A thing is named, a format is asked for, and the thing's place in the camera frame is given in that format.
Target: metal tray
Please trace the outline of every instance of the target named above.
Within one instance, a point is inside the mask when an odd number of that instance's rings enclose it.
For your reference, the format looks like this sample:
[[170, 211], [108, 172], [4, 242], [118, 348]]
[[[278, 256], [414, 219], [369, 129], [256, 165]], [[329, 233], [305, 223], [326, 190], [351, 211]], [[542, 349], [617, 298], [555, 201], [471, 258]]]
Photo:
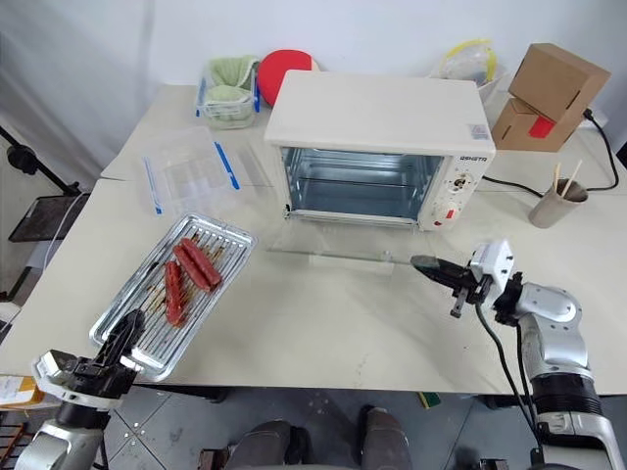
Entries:
[[[172, 248], [183, 237], [192, 238], [210, 257], [222, 275], [219, 287], [206, 294], [184, 277], [187, 319], [181, 327], [166, 321], [164, 265], [174, 259]], [[244, 267], [257, 240], [239, 228], [202, 217], [184, 216], [126, 281], [113, 302], [89, 331], [98, 346], [106, 341], [116, 323], [129, 311], [144, 311], [146, 329], [129, 359], [149, 380], [159, 382], [170, 375], [192, 339], [211, 314], [222, 293]]]

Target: toaster oven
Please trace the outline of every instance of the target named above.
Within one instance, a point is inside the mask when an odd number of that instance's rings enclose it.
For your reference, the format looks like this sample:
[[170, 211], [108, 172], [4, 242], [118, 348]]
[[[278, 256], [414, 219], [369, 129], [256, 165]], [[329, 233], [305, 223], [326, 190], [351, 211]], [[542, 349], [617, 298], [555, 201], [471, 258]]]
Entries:
[[290, 70], [265, 141], [285, 215], [451, 226], [495, 156], [474, 82]]

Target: wooden skewer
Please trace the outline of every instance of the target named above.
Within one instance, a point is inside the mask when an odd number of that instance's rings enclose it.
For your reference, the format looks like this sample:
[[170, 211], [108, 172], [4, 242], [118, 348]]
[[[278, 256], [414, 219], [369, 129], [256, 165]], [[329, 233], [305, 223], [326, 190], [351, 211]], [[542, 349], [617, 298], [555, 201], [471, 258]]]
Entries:
[[568, 188], [570, 188], [570, 185], [572, 184], [572, 181], [575, 179], [575, 176], [577, 175], [577, 171], [579, 171], [580, 166], [581, 166], [581, 160], [579, 161], [577, 166], [575, 166], [575, 170], [572, 172], [572, 176], [570, 176], [570, 179], [566, 181], [566, 185], [564, 186], [564, 189], [561, 192], [562, 198], [566, 195], [566, 191], [568, 191]]
[[559, 170], [561, 169], [561, 163], [557, 162], [553, 169], [553, 189], [557, 192], [557, 184], [559, 182]]

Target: sausage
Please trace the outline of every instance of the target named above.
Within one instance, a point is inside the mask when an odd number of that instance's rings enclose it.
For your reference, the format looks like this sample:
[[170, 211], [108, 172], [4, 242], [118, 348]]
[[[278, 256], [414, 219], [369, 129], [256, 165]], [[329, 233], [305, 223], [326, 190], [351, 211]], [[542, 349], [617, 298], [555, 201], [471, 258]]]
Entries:
[[168, 261], [166, 263], [166, 320], [173, 326], [180, 326], [185, 320], [181, 279], [180, 267], [176, 261]]
[[209, 285], [212, 286], [212, 288], [222, 282], [222, 276], [219, 272], [217, 272], [217, 270], [212, 265], [212, 262], [209, 261], [203, 251], [198, 248], [198, 245], [196, 245], [189, 238], [183, 238], [180, 241], [180, 244], [185, 249], [185, 252], [187, 252], [187, 255], [189, 255], [193, 259], [198, 268], [205, 275], [205, 277], [209, 281]]
[[194, 263], [192, 258], [187, 255], [187, 252], [185, 252], [183, 247], [176, 245], [172, 248], [172, 251], [192, 282], [196, 284], [199, 289], [205, 292], [211, 292], [212, 286], [209, 284], [208, 280], [203, 275], [203, 272], [198, 268], [196, 263]]

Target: floor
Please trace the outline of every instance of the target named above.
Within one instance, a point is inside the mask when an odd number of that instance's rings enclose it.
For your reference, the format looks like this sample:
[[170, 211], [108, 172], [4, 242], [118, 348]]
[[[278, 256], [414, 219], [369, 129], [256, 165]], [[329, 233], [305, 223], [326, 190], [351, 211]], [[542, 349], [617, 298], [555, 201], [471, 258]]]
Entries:
[[[468, 455], [507, 459], [512, 470], [528, 468], [533, 440], [517, 408], [491, 410], [468, 396], [441, 399], [424, 409], [414, 393], [237, 388], [214, 404], [133, 387], [105, 439], [112, 470], [195, 470], [203, 448], [234, 444], [258, 424], [282, 418], [309, 430], [317, 463], [356, 468], [351, 451], [357, 417], [371, 403], [401, 421], [416, 470], [457, 469], [457, 459]], [[627, 397], [603, 399], [603, 409], [627, 454]], [[35, 426], [42, 416], [31, 416]], [[9, 416], [12, 422], [24, 419], [19, 412]]]

